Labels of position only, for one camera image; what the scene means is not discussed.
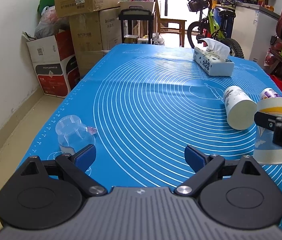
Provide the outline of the white chest freezer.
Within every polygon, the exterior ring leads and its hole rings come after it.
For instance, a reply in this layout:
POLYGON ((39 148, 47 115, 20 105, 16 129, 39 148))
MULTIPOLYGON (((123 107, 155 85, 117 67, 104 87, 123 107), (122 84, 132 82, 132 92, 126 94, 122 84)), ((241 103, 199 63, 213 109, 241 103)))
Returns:
POLYGON ((246 59, 262 67, 280 16, 259 5, 241 2, 236 3, 235 13, 231 38, 240 44, 246 59))

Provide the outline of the white grey patterned paper cup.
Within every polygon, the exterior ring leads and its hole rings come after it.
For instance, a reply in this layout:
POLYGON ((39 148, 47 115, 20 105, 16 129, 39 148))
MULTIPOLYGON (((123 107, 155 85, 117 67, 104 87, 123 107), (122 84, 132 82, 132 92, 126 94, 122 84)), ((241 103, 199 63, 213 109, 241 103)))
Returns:
POLYGON ((238 86, 228 87, 223 94, 228 125, 235 130, 248 129, 254 123, 257 104, 238 86))

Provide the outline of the blue silicone baking mat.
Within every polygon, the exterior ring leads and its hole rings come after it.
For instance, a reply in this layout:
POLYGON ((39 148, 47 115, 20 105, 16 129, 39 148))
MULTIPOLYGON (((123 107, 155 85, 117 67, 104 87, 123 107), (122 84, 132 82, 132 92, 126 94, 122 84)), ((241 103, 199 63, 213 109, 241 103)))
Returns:
POLYGON ((205 154, 252 154, 257 129, 232 129, 223 93, 238 86, 258 101, 276 84, 255 62, 233 58, 230 77, 211 77, 188 48, 115 46, 75 86, 37 133, 26 155, 60 154, 55 126, 67 115, 97 129, 97 157, 88 174, 104 187, 168 186, 193 174, 191 145, 205 154))

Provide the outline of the purple white paper cup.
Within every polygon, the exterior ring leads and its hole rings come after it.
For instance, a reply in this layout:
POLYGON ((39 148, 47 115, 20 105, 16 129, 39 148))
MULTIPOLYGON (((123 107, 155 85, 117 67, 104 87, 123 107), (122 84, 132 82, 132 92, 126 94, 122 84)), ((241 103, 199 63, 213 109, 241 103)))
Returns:
POLYGON ((260 94, 260 100, 257 105, 259 109, 282 107, 282 96, 272 88, 265 88, 260 94))

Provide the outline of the blue orange paper cup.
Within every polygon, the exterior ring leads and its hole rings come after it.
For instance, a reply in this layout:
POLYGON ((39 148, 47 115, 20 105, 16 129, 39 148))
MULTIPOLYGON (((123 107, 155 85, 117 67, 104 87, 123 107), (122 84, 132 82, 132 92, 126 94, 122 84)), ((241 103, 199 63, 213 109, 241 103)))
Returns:
MULTIPOLYGON (((282 97, 266 98, 265 96, 257 103, 257 111, 282 117, 282 97)), ((282 147, 272 142, 274 132, 257 127, 255 150, 253 158, 260 165, 279 165, 282 164, 282 147)))

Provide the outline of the tall brown cardboard box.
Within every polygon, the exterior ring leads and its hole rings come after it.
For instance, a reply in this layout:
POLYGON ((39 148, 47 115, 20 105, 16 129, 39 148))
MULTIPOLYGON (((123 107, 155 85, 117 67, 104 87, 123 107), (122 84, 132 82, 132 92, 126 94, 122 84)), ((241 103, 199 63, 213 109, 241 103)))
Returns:
POLYGON ((121 44, 120 8, 69 16, 80 75, 85 76, 113 47, 121 44))

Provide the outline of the white tissue box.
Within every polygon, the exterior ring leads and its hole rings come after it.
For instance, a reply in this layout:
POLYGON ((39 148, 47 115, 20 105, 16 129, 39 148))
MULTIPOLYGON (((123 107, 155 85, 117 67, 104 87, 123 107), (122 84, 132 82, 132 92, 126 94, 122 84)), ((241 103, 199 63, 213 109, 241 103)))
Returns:
POLYGON ((202 38, 199 41, 206 43, 206 47, 195 47, 193 60, 202 70, 209 76, 231 76, 234 62, 229 59, 230 48, 212 38, 202 38))

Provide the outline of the green children's bicycle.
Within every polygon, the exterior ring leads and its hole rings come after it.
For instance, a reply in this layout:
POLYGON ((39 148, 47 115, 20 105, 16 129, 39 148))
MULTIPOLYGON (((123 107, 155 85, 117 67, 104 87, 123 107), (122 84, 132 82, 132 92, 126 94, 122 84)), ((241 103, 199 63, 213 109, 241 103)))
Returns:
POLYGON ((232 9, 220 9, 218 12, 221 18, 221 23, 218 23, 213 15, 212 4, 217 0, 188 0, 188 8, 191 12, 202 12, 204 9, 208 9, 208 14, 205 18, 199 21, 192 22, 187 29, 187 39, 191 48, 195 47, 193 42, 192 33, 195 32, 195 38, 198 43, 202 43, 205 46, 207 43, 203 41, 204 38, 212 38, 219 41, 230 48, 230 55, 244 58, 244 53, 239 43, 233 38, 226 36, 227 21, 236 17, 235 12, 232 9))

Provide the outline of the clear plastic cup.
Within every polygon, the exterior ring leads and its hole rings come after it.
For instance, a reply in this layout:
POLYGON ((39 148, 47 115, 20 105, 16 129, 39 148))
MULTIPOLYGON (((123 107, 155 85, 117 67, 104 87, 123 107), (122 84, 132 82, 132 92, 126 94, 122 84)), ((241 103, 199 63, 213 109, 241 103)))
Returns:
POLYGON ((94 127, 86 126, 77 115, 61 118, 55 126, 62 153, 74 155, 89 144, 95 145, 94 127))

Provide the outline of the wooden chair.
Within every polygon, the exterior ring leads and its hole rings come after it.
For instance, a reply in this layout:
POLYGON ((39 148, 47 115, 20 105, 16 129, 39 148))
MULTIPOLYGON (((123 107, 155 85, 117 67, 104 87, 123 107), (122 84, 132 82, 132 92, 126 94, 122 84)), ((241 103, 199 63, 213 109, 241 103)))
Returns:
POLYGON ((158 0, 155 0, 155 15, 157 19, 157 32, 159 34, 178 34, 179 45, 184 47, 186 20, 162 18, 160 15, 158 0))

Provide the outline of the black trolley cart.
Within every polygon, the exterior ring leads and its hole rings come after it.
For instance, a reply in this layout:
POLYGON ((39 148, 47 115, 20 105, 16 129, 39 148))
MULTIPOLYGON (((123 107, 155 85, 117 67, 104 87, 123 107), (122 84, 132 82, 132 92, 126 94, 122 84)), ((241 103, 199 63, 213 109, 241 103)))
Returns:
POLYGON ((121 41, 125 43, 127 38, 133 36, 134 23, 147 22, 148 44, 152 44, 154 13, 147 9, 123 9, 119 13, 118 20, 121 26, 121 41))

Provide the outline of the white red black box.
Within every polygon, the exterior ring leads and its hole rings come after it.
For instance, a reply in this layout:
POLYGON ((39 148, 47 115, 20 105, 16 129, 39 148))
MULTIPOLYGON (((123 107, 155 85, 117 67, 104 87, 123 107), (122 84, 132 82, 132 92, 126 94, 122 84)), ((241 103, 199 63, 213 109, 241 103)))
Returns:
POLYGON ((43 93, 65 98, 80 82, 80 72, 70 31, 34 39, 26 32, 31 61, 43 93))

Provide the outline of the plastic bag by wall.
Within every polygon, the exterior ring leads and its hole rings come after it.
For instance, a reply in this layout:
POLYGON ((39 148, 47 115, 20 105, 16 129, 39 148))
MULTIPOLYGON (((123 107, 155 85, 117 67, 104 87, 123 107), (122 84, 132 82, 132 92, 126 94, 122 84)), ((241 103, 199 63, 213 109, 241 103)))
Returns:
POLYGON ((40 21, 35 29, 34 37, 36 39, 56 35, 60 32, 69 30, 69 19, 67 17, 59 18, 55 6, 45 7, 42 11, 40 21))

